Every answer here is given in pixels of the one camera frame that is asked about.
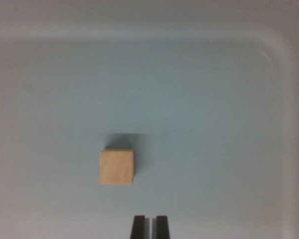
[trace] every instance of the plastic surface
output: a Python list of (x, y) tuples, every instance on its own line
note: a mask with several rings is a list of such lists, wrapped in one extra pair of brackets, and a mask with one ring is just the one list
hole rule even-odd
[[(99, 153), (135, 149), (133, 185)], [(0, 23), (0, 239), (299, 239), (299, 64), (241, 26)]]

